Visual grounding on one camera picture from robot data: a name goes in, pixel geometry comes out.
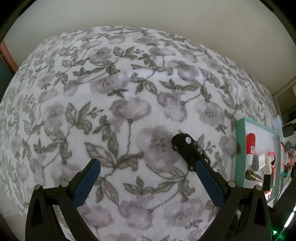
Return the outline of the black power adapter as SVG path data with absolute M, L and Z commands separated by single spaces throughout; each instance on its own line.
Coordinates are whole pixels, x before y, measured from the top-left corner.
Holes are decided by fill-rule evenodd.
M 284 138 L 293 136 L 294 133 L 294 124 L 293 123 L 289 123 L 285 126 L 283 126 L 282 128 L 282 134 Z

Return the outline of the cluttered colourful accessories pile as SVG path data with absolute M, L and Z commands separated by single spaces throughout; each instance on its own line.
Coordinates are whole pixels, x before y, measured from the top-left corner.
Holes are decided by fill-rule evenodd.
M 280 187 L 283 188 L 290 182 L 293 172 L 293 166 L 295 165 L 295 145 L 292 145 L 290 141 L 286 143 L 281 142 L 281 181 Z

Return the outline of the black plug adapter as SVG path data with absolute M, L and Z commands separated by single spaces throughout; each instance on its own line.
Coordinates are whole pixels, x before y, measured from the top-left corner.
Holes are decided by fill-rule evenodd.
M 268 191 L 273 187 L 273 174 L 265 174 L 263 179 L 263 190 Z

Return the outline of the floral grey white blanket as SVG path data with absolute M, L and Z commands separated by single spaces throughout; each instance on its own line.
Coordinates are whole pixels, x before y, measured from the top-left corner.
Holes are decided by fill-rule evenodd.
M 188 133 L 229 180 L 236 121 L 274 129 L 271 93 L 229 58 L 166 32 L 94 27 L 44 40 L 1 100 L 1 185 L 26 216 L 33 188 L 102 165 L 79 208 L 100 240 L 198 240 L 217 215 L 171 147 Z

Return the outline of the black toy car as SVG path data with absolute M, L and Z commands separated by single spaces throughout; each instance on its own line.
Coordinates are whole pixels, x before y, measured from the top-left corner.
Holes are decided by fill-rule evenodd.
M 177 151 L 188 165 L 189 171 L 196 168 L 209 170 L 210 159 L 202 146 L 194 140 L 188 133 L 178 133 L 171 139 L 172 148 Z

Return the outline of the teal white storage box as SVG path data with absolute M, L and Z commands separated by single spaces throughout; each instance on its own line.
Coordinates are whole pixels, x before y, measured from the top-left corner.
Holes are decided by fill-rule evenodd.
M 280 137 L 264 125 L 249 118 L 236 122 L 237 156 L 234 181 L 240 187 L 263 188 L 268 203 L 280 188 Z

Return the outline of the red white glue bottle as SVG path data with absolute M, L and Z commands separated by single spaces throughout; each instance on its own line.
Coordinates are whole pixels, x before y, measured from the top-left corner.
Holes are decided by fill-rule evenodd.
M 246 136 L 246 165 L 252 164 L 252 159 L 255 152 L 255 134 L 249 133 Z

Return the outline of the gold patterned harmonica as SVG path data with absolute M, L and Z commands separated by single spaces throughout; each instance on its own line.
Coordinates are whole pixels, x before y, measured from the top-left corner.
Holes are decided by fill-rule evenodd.
M 248 181 L 255 181 L 255 182 L 263 183 L 262 177 L 250 169 L 247 169 L 245 171 L 245 179 Z

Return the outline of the white plastic clip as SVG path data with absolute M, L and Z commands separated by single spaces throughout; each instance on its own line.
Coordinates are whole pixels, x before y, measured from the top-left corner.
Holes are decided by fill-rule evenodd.
M 269 161 L 267 160 L 267 156 L 265 157 L 265 165 L 262 168 L 263 174 L 271 174 L 272 173 L 272 167 L 270 166 Z

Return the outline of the white plug charger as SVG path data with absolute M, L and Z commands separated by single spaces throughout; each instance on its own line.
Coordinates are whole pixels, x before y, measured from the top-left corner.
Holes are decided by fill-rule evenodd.
M 251 170 L 257 172 L 265 166 L 265 154 L 254 155 L 251 164 Z

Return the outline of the white translucent device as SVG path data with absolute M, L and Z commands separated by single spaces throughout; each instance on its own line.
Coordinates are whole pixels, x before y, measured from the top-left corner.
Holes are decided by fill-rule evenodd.
M 283 127 L 283 124 L 282 124 L 280 115 L 277 115 L 276 117 L 274 117 L 273 121 L 274 121 L 275 128 L 281 130 Z

